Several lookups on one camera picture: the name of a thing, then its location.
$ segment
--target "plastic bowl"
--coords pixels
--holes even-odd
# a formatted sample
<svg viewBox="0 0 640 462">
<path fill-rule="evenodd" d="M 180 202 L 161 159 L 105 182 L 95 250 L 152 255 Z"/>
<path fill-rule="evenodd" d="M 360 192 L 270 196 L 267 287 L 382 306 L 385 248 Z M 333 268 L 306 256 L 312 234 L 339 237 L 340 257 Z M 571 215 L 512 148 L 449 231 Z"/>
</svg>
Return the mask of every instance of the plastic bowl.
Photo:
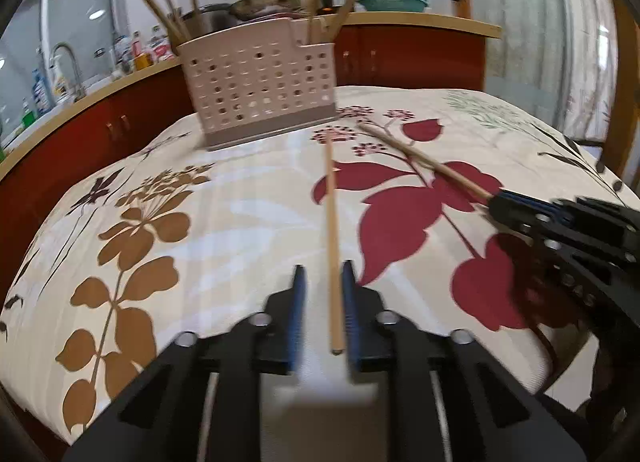
<svg viewBox="0 0 640 462">
<path fill-rule="evenodd" d="M 429 7 L 426 0 L 358 0 L 367 11 L 408 11 L 422 13 Z"/>
</svg>

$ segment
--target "table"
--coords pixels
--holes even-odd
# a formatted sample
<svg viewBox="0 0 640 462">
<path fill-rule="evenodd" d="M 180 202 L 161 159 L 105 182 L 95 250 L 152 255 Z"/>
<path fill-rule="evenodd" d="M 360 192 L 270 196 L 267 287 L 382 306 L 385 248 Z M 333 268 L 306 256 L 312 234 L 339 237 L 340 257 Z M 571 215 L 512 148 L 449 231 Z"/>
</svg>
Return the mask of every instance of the table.
<svg viewBox="0 0 640 462">
<path fill-rule="evenodd" d="M 265 460 L 384 460 L 385 389 L 328 343 L 323 144 L 340 254 L 424 330 L 466 328 L 529 389 L 584 340 L 530 285 L 529 246 L 459 187 L 362 134 L 378 125 L 490 192 L 640 200 L 572 141 L 481 92 L 339 87 L 341 119 L 216 152 L 196 115 L 79 182 L 41 229 L 0 315 L 0 381 L 68 442 L 180 331 L 219 333 L 306 267 L 302 363 L 263 378 Z"/>
</svg>

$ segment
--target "white bottle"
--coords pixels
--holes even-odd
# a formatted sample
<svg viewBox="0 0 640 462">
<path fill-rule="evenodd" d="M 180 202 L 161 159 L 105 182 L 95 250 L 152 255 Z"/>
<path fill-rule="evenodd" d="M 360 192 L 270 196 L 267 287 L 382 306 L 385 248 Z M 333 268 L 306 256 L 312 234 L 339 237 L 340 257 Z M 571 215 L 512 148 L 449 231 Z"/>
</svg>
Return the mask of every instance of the white bottle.
<svg viewBox="0 0 640 462">
<path fill-rule="evenodd" d="M 56 98 L 58 105 L 64 105 L 71 100 L 69 94 L 69 84 L 60 68 L 60 57 L 54 56 L 53 62 L 53 96 Z"/>
</svg>

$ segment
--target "faucet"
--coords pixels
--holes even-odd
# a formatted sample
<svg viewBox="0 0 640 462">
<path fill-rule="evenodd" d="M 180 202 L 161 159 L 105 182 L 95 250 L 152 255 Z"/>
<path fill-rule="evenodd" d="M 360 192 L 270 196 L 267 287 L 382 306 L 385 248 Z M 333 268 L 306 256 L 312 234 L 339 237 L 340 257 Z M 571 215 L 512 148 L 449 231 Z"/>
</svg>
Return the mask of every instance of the faucet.
<svg viewBox="0 0 640 462">
<path fill-rule="evenodd" d="M 78 62 L 76 61 L 76 55 L 74 54 L 71 46 L 66 42 L 60 42 L 56 44 L 56 46 L 51 51 L 51 57 L 49 58 L 49 68 L 53 67 L 54 59 L 56 57 L 56 51 L 60 48 L 66 49 L 66 52 L 71 56 L 71 63 L 74 67 L 74 76 L 76 77 L 76 86 L 74 88 L 74 101 L 78 101 L 86 96 L 86 90 L 82 86 L 82 80 L 80 79 L 80 68 L 78 67 Z"/>
</svg>

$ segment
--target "green bottle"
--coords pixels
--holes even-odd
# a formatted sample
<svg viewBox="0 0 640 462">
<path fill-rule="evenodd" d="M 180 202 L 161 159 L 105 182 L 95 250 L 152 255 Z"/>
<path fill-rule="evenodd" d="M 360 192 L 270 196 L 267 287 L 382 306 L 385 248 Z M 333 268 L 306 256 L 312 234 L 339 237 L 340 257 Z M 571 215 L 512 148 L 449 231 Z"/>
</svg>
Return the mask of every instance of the green bottle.
<svg viewBox="0 0 640 462">
<path fill-rule="evenodd" d="M 29 103 L 27 102 L 27 98 L 22 100 L 22 124 L 25 128 L 29 128 L 36 122 L 36 116 L 33 114 L 33 110 L 31 110 Z"/>
</svg>

